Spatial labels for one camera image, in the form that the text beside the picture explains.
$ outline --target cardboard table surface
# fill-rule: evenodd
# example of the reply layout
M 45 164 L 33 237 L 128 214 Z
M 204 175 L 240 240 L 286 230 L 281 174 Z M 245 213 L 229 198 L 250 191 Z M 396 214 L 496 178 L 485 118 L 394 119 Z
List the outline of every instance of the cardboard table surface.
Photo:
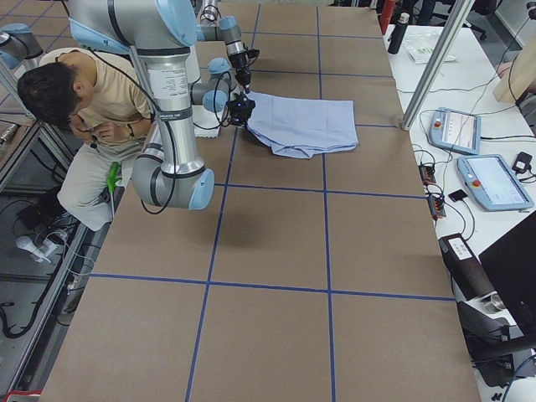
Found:
M 204 211 L 127 188 L 41 400 L 479 400 L 375 12 L 220 10 L 253 90 L 352 100 L 360 145 L 297 160 L 227 127 L 198 141 Z

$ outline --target water bottle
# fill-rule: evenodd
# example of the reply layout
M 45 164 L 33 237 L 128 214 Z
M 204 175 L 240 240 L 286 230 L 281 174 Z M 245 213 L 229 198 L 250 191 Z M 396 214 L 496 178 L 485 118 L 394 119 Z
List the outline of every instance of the water bottle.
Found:
M 410 21 L 410 15 L 408 13 L 401 13 L 400 18 L 394 26 L 393 33 L 389 38 L 389 48 L 387 51 L 391 54 L 397 54 L 404 39 L 405 30 L 408 28 Z

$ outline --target black electronic device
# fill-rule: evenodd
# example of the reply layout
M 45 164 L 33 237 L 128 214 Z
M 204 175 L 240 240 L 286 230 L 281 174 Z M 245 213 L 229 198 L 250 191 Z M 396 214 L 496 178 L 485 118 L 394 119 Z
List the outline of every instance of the black electronic device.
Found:
M 439 246 L 446 268 L 467 300 L 495 290 L 461 234 L 441 237 Z
M 463 301 L 459 301 L 457 307 L 467 349 L 471 356 L 482 348 L 483 342 L 489 344 L 490 348 L 495 348 L 523 335 L 517 327 L 510 326 L 506 318 L 491 318 Z M 530 351 L 525 350 L 482 361 L 473 357 L 473 362 L 484 382 L 490 387 L 496 387 L 508 383 L 516 370 L 518 377 L 533 377 L 536 373 L 533 365 L 521 367 L 523 361 L 530 355 Z
M 512 170 L 516 174 L 523 174 L 530 169 L 530 161 L 533 160 L 531 155 L 528 155 L 526 152 L 520 152 L 516 156 L 516 160 L 513 163 Z
M 523 333 L 536 333 L 536 213 L 509 230 L 479 258 Z
M 483 270 L 518 324 L 520 332 L 515 334 L 510 331 L 508 336 L 498 339 L 500 342 L 476 335 L 479 343 L 469 347 L 475 362 L 496 362 L 508 358 L 516 368 L 520 360 L 531 356 L 530 349 L 536 348 L 535 231 L 536 213 L 531 213 L 479 255 Z M 532 362 L 526 367 L 528 372 L 518 373 L 519 377 L 534 376 L 536 364 Z M 486 374 L 485 380 L 489 384 L 490 380 L 497 379 Z
M 466 197 L 467 193 L 461 189 L 449 194 L 449 198 L 454 202 L 462 201 Z

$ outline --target white cable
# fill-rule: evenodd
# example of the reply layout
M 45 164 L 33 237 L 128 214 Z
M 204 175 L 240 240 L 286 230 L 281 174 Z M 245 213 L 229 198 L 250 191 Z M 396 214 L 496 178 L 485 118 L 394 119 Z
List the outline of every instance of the white cable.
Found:
M 84 260 L 89 260 L 93 263 L 93 266 L 89 267 L 90 268 L 90 271 L 89 272 L 85 272 L 85 273 L 82 273 L 82 272 L 76 272 L 76 271 L 73 271 L 73 270 L 70 270 L 69 268 L 67 268 L 67 271 L 72 273 L 72 274 L 75 274 L 75 275 L 80 275 L 80 276 L 86 276 L 86 275 L 89 275 L 92 271 L 93 271 L 93 268 L 95 267 L 95 260 L 93 260 L 92 258 L 90 257 L 87 257 L 85 255 L 81 255 L 81 254 L 78 254 L 76 251 L 73 251 L 73 249 L 67 244 L 67 240 L 64 239 L 63 237 L 63 234 L 62 232 L 50 232 L 49 234 L 47 234 L 47 236 L 44 238 L 45 240 L 48 239 L 51 235 L 59 235 L 59 237 L 63 240 L 64 242 L 64 250 L 63 250 L 63 253 L 62 253 L 62 258 L 64 259 L 65 258 L 65 255 L 67 254 L 67 250 L 69 250 L 71 253 L 73 253 L 74 255 L 76 255 L 77 257 L 80 257 L 80 258 L 83 258 Z

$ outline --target charger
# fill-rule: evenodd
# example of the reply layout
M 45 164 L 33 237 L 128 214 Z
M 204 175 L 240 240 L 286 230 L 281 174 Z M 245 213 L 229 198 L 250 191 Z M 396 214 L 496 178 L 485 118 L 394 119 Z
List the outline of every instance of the charger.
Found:
M 512 170 L 516 174 L 523 174 L 530 170 L 530 161 L 533 160 L 532 155 L 528 155 L 526 152 L 520 152 L 516 156 L 516 160 L 513 163 Z

